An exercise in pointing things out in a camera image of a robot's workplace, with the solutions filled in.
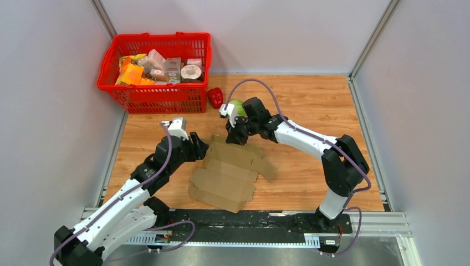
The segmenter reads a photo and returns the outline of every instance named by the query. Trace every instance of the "round container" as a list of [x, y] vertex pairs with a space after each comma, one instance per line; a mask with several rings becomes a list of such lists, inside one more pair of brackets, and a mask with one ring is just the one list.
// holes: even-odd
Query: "round container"
[[202, 70], [196, 65], [185, 65], [181, 69], [181, 79], [185, 83], [202, 82]]

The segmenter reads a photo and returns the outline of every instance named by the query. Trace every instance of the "green object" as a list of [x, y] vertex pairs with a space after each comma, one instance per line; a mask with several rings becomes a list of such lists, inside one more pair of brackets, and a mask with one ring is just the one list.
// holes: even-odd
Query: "green object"
[[237, 109], [237, 113], [239, 116], [247, 116], [245, 113], [245, 110], [242, 107], [242, 101], [238, 99], [234, 99], [230, 101], [231, 104], [235, 105], [235, 108]]

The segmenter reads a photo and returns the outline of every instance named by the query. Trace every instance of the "wooden floor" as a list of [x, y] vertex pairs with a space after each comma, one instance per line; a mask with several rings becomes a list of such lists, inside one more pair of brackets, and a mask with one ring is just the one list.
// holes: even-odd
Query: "wooden floor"
[[[245, 78], [258, 78], [266, 82], [276, 94], [283, 114], [297, 124], [325, 135], [352, 136], [371, 166], [344, 76], [212, 75], [209, 89], [220, 87], [226, 99], [233, 86]], [[244, 83], [232, 98], [246, 100], [253, 96], [260, 98], [271, 114], [277, 113], [270, 94], [258, 83]], [[129, 115], [105, 200], [114, 195], [135, 167], [155, 151], [155, 146], [165, 135], [159, 123], [177, 116], [181, 115]], [[226, 120], [219, 118], [218, 111], [209, 105], [204, 114], [183, 116], [187, 119], [187, 132], [195, 131], [203, 139], [211, 134], [227, 134]], [[244, 209], [301, 211], [315, 210], [321, 204], [328, 188], [321, 162], [292, 147], [275, 144], [259, 136], [250, 137], [248, 142], [265, 152], [266, 157], [277, 166], [278, 175], [272, 183], [258, 178], [253, 200], [247, 202]], [[184, 163], [155, 196], [170, 208], [214, 208], [192, 199], [188, 194], [189, 178], [200, 165], [198, 162]], [[349, 206], [359, 206], [363, 211], [383, 211], [374, 174], [371, 172], [368, 176], [372, 189], [358, 193]], [[359, 184], [360, 187], [365, 185], [365, 181]]]

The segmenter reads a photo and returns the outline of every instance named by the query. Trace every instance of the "red object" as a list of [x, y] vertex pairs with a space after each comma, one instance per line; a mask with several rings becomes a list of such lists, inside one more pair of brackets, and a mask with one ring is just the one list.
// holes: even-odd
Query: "red object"
[[[182, 62], [186, 62], [188, 58], [202, 58], [204, 82], [140, 86], [114, 85], [119, 76], [119, 58], [148, 53], [151, 49], [157, 50], [165, 58], [181, 57]], [[211, 61], [211, 36], [208, 33], [116, 35], [103, 58], [97, 85], [129, 114], [205, 112]]]
[[219, 87], [210, 89], [207, 92], [207, 97], [209, 98], [209, 102], [211, 103], [214, 109], [219, 109], [223, 103], [223, 95], [222, 90]]

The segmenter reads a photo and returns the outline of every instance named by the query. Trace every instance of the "white wall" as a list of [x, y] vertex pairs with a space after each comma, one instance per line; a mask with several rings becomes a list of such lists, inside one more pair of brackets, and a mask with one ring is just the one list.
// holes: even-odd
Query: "white wall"
[[212, 73], [349, 73], [389, 0], [102, 0], [118, 34], [209, 32]]
[[470, 2], [402, 0], [357, 85], [423, 265], [468, 265]]
[[123, 115], [96, 88], [110, 39], [89, 1], [0, 4], [0, 264], [48, 265], [97, 200]]

